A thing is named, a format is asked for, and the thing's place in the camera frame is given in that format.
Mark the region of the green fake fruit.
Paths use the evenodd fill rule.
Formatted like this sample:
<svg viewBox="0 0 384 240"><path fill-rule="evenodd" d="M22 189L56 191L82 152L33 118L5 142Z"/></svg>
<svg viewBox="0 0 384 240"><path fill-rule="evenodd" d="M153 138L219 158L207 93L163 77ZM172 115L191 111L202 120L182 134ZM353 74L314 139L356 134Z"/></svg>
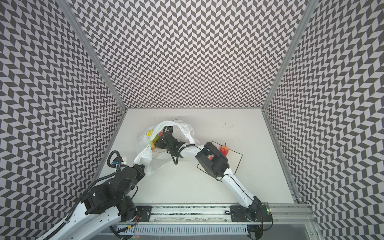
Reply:
<svg viewBox="0 0 384 240"><path fill-rule="evenodd" d="M153 139L153 143L155 145L157 144L157 141L158 141L159 138L160 138L159 135L156 135L156 137Z"/></svg>

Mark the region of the white plastic bag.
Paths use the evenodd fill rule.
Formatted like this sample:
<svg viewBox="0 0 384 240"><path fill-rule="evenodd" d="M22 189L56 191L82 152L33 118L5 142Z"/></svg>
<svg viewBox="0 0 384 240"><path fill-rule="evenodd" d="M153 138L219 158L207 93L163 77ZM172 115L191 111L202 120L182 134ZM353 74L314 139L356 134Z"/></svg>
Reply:
<svg viewBox="0 0 384 240"><path fill-rule="evenodd" d="M195 157L202 148L191 125L181 120L164 121L138 137L134 164L144 165L145 174L151 175L163 165Z"/></svg>

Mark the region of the red fake apple green stem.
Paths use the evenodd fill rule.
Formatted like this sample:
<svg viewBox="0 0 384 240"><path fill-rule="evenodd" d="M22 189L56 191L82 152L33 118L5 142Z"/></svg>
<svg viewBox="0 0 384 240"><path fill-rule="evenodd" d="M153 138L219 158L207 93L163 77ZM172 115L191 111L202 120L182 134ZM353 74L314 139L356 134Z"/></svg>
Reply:
<svg viewBox="0 0 384 240"><path fill-rule="evenodd" d="M224 156L227 156L228 153L229 153L229 147L227 147L226 145L222 145L220 147L220 152L224 155Z"/></svg>

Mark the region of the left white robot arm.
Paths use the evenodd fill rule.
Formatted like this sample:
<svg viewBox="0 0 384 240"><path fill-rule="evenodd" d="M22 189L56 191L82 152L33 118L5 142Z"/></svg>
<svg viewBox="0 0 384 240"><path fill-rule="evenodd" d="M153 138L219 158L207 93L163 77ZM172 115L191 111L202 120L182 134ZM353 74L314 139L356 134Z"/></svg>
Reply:
<svg viewBox="0 0 384 240"><path fill-rule="evenodd" d="M145 166L124 165L118 151L110 153L108 165L115 171L95 180L67 216L43 234L41 240L90 240L106 229L118 239L125 239L114 226L128 221L137 224L139 211L129 192L145 177Z"/></svg>

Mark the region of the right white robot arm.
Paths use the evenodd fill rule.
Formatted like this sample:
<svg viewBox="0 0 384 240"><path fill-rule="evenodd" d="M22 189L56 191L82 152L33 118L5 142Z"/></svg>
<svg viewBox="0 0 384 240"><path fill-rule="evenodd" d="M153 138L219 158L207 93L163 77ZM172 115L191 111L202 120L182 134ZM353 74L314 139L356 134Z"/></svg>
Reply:
<svg viewBox="0 0 384 240"><path fill-rule="evenodd" d="M225 211L226 215L231 216L233 222L273 222L271 209L240 183L223 152L210 142L202 147L181 142L173 136L173 131L173 126L165 126L155 137L152 146L166 150L175 165L179 163L179 158L186 156L183 154L184 150L196 148L198 151L195 158L204 171L216 181L224 183L237 198L239 205L231 206L229 211Z"/></svg>

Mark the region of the white mat black border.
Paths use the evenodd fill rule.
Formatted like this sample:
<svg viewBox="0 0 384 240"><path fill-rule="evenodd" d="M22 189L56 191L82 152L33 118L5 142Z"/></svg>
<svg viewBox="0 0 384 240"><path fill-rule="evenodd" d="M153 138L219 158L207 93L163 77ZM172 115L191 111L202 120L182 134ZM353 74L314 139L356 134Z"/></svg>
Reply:
<svg viewBox="0 0 384 240"><path fill-rule="evenodd" d="M234 175L243 157L242 154L231 149L229 149L228 155L224 156L220 152L221 146L215 141L208 142L196 155L199 162L198 168L217 180L221 180L228 174L227 169L231 169Z"/></svg>

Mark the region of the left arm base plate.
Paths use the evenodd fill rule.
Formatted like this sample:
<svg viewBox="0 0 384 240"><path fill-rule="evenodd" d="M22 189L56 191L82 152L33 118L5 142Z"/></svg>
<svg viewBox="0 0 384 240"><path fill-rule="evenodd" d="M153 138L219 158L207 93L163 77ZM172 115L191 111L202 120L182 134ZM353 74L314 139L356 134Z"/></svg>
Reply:
<svg viewBox="0 0 384 240"><path fill-rule="evenodd" d="M153 207L150 205L135 206L132 211L129 212L129 222L149 222L152 214Z"/></svg>

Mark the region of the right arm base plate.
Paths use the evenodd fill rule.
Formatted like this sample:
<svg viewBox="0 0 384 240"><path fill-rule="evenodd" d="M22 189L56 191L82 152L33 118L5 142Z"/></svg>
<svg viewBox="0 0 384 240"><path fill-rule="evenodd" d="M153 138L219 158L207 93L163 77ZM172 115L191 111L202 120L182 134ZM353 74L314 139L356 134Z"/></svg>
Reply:
<svg viewBox="0 0 384 240"><path fill-rule="evenodd" d="M231 216L232 222L267 222L273 221L273 216L270 208L262 205L261 208L254 212L240 205L230 206L230 210L226 211L227 215Z"/></svg>

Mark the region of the aluminium front rail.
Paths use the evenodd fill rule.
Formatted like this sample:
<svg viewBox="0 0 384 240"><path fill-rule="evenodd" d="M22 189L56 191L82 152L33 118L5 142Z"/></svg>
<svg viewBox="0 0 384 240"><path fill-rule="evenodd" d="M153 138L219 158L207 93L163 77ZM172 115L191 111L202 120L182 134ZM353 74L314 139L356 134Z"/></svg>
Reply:
<svg viewBox="0 0 384 240"><path fill-rule="evenodd" d="M144 224L232 224L225 211L238 204L150 204L153 207L149 222ZM274 224L315 224L316 218L306 204L268 204ZM262 222L240 222L261 224Z"/></svg>

